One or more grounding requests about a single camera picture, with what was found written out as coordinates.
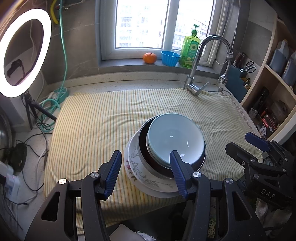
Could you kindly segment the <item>large floral white plate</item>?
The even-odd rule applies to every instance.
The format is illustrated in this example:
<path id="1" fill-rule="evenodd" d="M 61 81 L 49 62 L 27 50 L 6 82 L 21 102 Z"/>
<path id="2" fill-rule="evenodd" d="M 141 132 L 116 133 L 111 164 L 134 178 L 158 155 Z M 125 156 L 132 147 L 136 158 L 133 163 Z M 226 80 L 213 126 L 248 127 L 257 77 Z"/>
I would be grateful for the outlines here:
<path id="1" fill-rule="evenodd" d="M 137 144 L 139 132 L 129 140 L 125 151 L 125 171 L 131 183 L 141 192 L 157 198 L 173 198 L 179 196 L 175 180 L 158 177 L 145 168 Z"/>

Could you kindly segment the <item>red steel bowl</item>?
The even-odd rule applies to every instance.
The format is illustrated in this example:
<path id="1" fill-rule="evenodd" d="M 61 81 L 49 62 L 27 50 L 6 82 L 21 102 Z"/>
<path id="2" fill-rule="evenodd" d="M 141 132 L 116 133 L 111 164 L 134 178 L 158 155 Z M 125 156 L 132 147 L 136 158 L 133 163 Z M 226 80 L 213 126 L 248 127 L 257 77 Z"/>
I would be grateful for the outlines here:
<path id="1" fill-rule="evenodd" d="M 173 173 L 171 168 L 163 167 L 159 163 L 157 163 L 153 158 L 152 155 L 149 153 L 147 147 L 147 134 L 149 131 L 149 127 L 153 120 L 157 118 L 158 115 L 148 119 L 140 128 L 138 133 L 138 148 L 139 148 L 139 155 L 143 158 L 143 165 L 145 168 L 154 174 L 157 177 L 164 177 L 169 179 L 174 179 Z"/>

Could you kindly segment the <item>light blue ceramic bowl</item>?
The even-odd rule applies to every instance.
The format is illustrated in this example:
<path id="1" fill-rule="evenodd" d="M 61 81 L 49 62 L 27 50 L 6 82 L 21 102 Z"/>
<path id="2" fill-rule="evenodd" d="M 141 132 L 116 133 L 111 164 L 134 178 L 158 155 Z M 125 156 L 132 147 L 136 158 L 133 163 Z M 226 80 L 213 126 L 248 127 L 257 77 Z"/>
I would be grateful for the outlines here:
<path id="1" fill-rule="evenodd" d="M 202 165 L 206 144 L 200 128 L 188 117 L 165 113 L 149 125 L 147 146 L 155 161 L 170 168 L 170 153 L 177 150 L 183 162 L 195 170 Z"/>

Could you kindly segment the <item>red black box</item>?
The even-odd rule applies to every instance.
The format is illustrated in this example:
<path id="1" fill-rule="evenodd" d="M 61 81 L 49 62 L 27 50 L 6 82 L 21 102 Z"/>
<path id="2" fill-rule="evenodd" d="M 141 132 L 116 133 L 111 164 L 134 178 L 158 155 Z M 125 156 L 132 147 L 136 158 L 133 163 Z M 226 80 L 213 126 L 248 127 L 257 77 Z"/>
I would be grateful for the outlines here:
<path id="1" fill-rule="evenodd" d="M 257 125 L 257 129 L 263 139 L 268 139 L 276 130 L 273 120 L 266 114 Z"/>

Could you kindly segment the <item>wooden shelf unit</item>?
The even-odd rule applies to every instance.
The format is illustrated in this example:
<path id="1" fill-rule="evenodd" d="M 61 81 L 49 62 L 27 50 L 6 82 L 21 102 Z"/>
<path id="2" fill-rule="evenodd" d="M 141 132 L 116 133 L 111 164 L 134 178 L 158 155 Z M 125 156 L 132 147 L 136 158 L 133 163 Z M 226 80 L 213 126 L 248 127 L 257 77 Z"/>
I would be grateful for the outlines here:
<path id="1" fill-rule="evenodd" d="M 288 108 L 288 116 L 277 127 L 274 133 L 267 138 L 269 141 L 274 140 L 279 144 L 283 144 L 295 132 L 295 93 L 292 88 L 284 82 L 281 76 L 269 66 L 278 42 L 283 39 L 286 39 L 293 49 L 295 48 L 295 40 L 287 26 L 282 20 L 275 16 L 273 31 L 265 58 L 263 59 L 262 65 L 250 89 L 241 101 L 241 105 L 245 109 L 249 108 L 255 100 L 255 97 L 258 96 L 260 89 L 266 87 L 269 90 L 269 96 L 272 99 L 281 100 L 286 104 Z"/>

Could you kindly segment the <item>blue knife holder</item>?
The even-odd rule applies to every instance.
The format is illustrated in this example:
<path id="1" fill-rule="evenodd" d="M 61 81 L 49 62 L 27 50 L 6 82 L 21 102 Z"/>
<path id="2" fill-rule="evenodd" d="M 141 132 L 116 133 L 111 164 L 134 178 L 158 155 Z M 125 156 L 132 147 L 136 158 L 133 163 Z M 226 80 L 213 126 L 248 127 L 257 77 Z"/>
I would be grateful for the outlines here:
<path id="1" fill-rule="evenodd" d="M 240 69 L 230 65 L 227 72 L 226 88 L 233 94 L 233 96 L 241 102 L 248 92 L 245 85 L 249 84 L 249 78 L 246 77 L 246 72 L 241 72 Z"/>

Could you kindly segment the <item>black power adapter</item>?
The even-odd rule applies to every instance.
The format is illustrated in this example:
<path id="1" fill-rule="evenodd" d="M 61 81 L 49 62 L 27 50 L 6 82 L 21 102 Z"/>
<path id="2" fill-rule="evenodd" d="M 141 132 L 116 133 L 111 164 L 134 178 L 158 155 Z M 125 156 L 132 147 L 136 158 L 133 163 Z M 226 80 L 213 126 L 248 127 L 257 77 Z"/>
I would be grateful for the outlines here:
<path id="1" fill-rule="evenodd" d="M 6 152 L 8 164 L 15 172 L 21 172 L 24 168 L 27 157 L 27 146 L 24 143 L 18 143 L 15 147 L 9 148 Z"/>

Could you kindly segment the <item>yellow striped cloth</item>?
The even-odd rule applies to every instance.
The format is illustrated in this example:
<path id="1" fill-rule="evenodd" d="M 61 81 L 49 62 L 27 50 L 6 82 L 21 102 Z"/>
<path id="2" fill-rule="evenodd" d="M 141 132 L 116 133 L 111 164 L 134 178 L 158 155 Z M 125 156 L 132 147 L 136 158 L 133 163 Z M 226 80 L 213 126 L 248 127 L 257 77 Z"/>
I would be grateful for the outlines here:
<path id="1" fill-rule="evenodd" d="M 203 91 L 193 96 L 182 88 L 76 93 L 66 98 L 55 124 L 44 193 L 61 178 L 74 181 L 97 171 L 115 150 L 125 149 L 145 121 L 165 113 L 182 114 L 200 127 L 207 149 L 201 171 L 208 178 L 243 176 L 243 168 L 225 152 L 230 142 L 262 160 L 262 152 L 245 140 L 246 133 L 256 131 L 254 125 L 228 95 Z"/>

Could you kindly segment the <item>green dish soap bottle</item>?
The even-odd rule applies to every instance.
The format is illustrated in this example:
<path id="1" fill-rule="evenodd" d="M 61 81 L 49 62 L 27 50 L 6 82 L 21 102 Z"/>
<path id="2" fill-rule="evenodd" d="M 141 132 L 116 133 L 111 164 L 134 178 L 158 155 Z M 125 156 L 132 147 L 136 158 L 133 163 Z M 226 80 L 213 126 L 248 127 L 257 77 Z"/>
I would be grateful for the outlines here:
<path id="1" fill-rule="evenodd" d="M 185 36 L 181 53 L 179 64 L 185 68 L 192 68 L 193 62 L 195 60 L 197 51 L 199 49 L 199 45 L 201 40 L 198 38 L 197 33 L 199 25 L 194 25 L 194 29 L 191 31 L 190 36 Z"/>

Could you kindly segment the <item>blue plastic cup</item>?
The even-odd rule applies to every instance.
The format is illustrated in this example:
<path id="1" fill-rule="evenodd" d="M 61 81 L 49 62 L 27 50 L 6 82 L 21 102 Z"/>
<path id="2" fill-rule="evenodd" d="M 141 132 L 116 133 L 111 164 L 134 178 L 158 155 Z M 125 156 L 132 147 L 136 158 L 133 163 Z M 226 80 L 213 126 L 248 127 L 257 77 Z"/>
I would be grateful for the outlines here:
<path id="1" fill-rule="evenodd" d="M 161 51 L 162 56 L 162 64 L 169 67 L 175 67 L 180 59 L 180 55 L 178 53 L 172 51 Z"/>

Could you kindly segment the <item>black tripod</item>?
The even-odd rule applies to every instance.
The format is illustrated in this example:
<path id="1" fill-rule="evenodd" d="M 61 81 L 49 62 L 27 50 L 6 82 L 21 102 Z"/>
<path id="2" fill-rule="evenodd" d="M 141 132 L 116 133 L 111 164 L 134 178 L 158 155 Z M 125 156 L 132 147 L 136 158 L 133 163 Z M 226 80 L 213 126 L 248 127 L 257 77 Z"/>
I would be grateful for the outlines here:
<path id="1" fill-rule="evenodd" d="M 57 118 L 53 115 L 55 110 L 60 110 L 59 102 L 56 99 L 48 98 L 38 104 L 26 90 L 21 94 L 22 103 L 26 109 L 29 127 L 33 129 L 33 120 L 37 127 L 42 127 L 44 132 L 53 130 Z"/>

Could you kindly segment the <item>orange tangerine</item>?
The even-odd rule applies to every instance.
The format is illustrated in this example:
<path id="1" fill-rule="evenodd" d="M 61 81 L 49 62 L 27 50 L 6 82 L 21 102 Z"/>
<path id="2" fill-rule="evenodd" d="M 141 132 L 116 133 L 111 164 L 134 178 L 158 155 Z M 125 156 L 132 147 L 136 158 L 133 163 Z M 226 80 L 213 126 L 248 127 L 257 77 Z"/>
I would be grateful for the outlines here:
<path id="1" fill-rule="evenodd" d="M 154 64 L 157 61 L 157 56 L 152 52 L 147 52 L 143 55 L 142 59 L 144 63 Z"/>

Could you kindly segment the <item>black handled scissors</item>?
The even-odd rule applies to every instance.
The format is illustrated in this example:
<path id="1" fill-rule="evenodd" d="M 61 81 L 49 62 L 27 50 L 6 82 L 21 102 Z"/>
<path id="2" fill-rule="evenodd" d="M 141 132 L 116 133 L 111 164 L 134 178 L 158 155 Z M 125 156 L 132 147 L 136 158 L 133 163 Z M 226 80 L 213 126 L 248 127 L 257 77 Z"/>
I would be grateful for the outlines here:
<path id="1" fill-rule="evenodd" d="M 257 70 L 257 67 L 254 65 L 252 60 L 248 61 L 243 68 L 240 69 L 240 72 L 254 73 Z"/>

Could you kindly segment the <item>brown handled knives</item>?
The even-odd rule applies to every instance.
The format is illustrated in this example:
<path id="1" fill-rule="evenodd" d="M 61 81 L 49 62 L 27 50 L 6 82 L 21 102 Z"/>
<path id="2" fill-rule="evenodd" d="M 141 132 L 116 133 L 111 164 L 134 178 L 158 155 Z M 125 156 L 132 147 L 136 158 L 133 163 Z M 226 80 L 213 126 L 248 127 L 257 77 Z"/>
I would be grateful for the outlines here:
<path id="1" fill-rule="evenodd" d="M 245 54 L 244 52 L 239 53 L 239 54 L 236 56 L 236 58 L 235 58 L 235 60 L 234 60 L 234 62 L 233 62 L 233 66 L 236 67 L 236 68 L 241 68 L 242 63 L 243 63 L 244 60 L 245 60 L 245 57 L 246 57 L 246 54 Z"/>

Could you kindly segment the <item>white window frame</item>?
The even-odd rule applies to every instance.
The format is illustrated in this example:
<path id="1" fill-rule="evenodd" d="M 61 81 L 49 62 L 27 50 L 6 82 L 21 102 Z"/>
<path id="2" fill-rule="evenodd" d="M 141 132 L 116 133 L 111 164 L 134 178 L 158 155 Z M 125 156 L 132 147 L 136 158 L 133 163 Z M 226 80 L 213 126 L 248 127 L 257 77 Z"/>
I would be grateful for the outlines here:
<path id="1" fill-rule="evenodd" d="M 147 52 L 180 53 L 196 30 L 200 40 L 222 35 L 229 1 L 96 1 L 101 59 L 141 59 Z"/>

